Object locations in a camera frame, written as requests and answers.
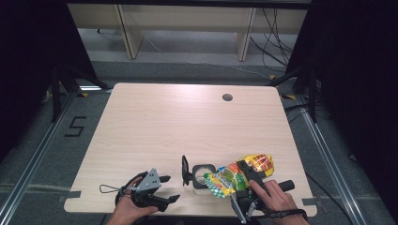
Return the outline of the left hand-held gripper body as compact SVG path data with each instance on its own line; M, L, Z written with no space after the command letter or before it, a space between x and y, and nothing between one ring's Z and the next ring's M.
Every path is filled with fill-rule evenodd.
M168 207L164 202L166 199L155 195L162 184L157 170L153 168L140 176L142 179L130 188L132 202L138 207L156 206L159 211L164 212Z

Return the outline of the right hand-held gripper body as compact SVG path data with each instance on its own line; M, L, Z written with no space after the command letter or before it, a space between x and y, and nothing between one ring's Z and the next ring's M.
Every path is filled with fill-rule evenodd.
M295 184L292 180L287 180L278 184L282 191L289 191L295 188ZM256 197L255 193L247 188L245 190L236 191L235 194L230 194L231 206L242 224L246 224L250 221L255 210L267 210L266 206L259 197ZM265 214L266 218L283 218L287 216L287 212L270 211L269 214Z

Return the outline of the yellow pouch with green cap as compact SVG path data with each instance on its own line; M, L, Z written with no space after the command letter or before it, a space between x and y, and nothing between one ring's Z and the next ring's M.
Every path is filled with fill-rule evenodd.
M274 162L271 155L253 154L241 157L226 166L218 168L216 172L208 172L204 175L205 183L215 197L225 198L232 193L236 193L236 191L249 188L249 181L237 165L240 160L245 160L257 172L263 172L266 175L265 178L272 176L274 173Z

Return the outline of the person's right hand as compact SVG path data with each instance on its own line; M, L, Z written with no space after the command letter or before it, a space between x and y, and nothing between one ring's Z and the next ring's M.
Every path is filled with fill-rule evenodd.
M286 211L298 208L293 197L289 193L283 192L275 180L265 182L265 188L260 187L253 180L250 180L249 183L269 210Z

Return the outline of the person's left hand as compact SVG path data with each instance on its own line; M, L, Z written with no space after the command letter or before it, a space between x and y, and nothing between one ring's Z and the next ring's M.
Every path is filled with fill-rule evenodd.
M131 190L126 189L106 225L132 225L139 218L158 212L156 206L138 207L131 200Z

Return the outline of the black metal stand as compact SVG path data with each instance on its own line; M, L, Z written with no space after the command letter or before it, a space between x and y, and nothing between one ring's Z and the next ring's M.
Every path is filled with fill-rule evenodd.
M292 90L295 94L303 94L305 90L308 91L309 115L313 119L313 122L316 123L316 75L311 68L297 67L293 70L286 71L281 78L272 81L268 84L268 86L276 87L277 85L284 83L292 78L296 79L292 87Z
M93 68L84 70L67 63L55 64L51 75L53 122L60 117L62 112L60 84L64 86L68 94L76 94L80 90L77 79L89 81L100 89L111 89L110 85L99 80Z

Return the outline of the metal floor rail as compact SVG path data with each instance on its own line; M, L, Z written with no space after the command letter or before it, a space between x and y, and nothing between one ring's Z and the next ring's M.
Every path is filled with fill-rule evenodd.
M65 100L61 105L61 111L59 115L52 121L46 130L46 133L41 139L33 156L30 158L27 166L23 170L21 177L13 186L13 189L10 191L7 199L2 205L0 209L0 225L8 225L11 221L23 198L24 193L28 188L28 185L35 176L41 161L44 159L48 149L50 148L50 145L52 144L54 137L65 118L65 114L67 113L69 106L75 97L75 93L66 94Z
M323 137L317 123L310 116L310 111L302 108L301 112L303 113L305 123L313 136L317 149L321 155L321 158L323 158L331 180L336 187L348 217L351 219L353 225L368 225L351 188L347 184L338 167L337 161L334 159L329 150L329 146L327 145L325 138Z

